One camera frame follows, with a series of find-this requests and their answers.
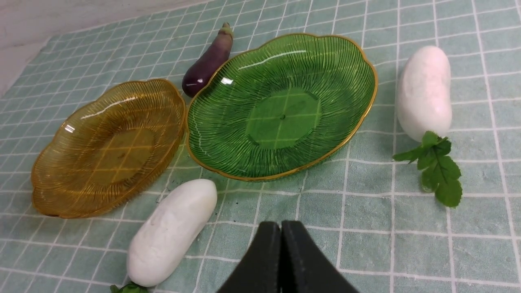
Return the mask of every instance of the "amber plate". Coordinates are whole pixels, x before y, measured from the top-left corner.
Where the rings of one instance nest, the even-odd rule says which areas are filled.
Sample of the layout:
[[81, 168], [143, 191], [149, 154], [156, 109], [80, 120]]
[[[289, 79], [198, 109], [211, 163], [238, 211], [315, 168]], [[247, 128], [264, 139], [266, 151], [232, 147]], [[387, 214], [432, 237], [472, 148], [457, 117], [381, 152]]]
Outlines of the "amber plate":
[[48, 216], [91, 217], [130, 200], [171, 162], [186, 110], [165, 79], [106, 91], [67, 118], [36, 159], [34, 207]]

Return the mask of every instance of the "plate center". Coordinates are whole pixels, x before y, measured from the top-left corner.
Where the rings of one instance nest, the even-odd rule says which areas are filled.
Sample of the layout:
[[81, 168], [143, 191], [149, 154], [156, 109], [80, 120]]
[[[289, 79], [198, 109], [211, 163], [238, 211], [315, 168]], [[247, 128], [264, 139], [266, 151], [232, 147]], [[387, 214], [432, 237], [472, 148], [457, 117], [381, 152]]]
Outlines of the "plate center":
[[320, 117], [317, 96], [289, 88], [272, 93], [253, 108], [246, 135], [262, 148], [291, 147], [317, 126]]
[[154, 133], [131, 129], [116, 133], [96, 153], [92, 180], [112, 184], [134, 176], [152, 153]]

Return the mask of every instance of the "eggplant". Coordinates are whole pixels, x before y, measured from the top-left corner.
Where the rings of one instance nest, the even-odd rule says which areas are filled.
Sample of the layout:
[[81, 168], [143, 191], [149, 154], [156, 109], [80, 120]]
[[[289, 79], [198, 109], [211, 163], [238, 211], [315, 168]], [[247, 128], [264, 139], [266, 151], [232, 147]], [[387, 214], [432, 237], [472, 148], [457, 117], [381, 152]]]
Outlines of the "eggplant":
[[194, 97], [210, 81], [210, 78], [230, 58], [233, 31], [225, 22], [214, 41], [203, 55], [187, 70], [183, 77], [183, 92]]

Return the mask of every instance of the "glass plate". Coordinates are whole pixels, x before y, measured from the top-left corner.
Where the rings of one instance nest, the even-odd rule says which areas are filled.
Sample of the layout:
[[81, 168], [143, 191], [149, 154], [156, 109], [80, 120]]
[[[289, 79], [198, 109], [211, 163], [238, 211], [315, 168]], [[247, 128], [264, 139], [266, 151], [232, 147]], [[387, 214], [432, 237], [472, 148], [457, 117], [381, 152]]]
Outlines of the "glass plate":
[[185, 113], [165, 79], [108, 90], [67, 118], [36, 160], [34, 207], [48, 216], [91, 217], [128, 201], [170, 164]]
[[190, 155], [232, 179], [295, 173], [351, 139], [377, 87], [375, 68], [352, 40], [280, 36], [228, 60], [194, 97]]

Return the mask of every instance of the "white radish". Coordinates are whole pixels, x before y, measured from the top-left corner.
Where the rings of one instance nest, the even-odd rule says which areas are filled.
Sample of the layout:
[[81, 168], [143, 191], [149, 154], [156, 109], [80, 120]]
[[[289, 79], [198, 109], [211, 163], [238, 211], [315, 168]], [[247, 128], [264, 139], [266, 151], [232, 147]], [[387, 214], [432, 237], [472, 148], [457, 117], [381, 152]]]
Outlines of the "white radish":
[[396, 93], [396, 113], [405, 133], [421, 141], [427, 131], [444, 137], [451, 127], [451, 67], [442, 49], [425, 46], [402, 71]]
[[210, 180], [191, 180], [174, 189], [130, 242], [130, 279], [143, 287], [166, 280], [210, 219], [216, 204], [217, 189]]

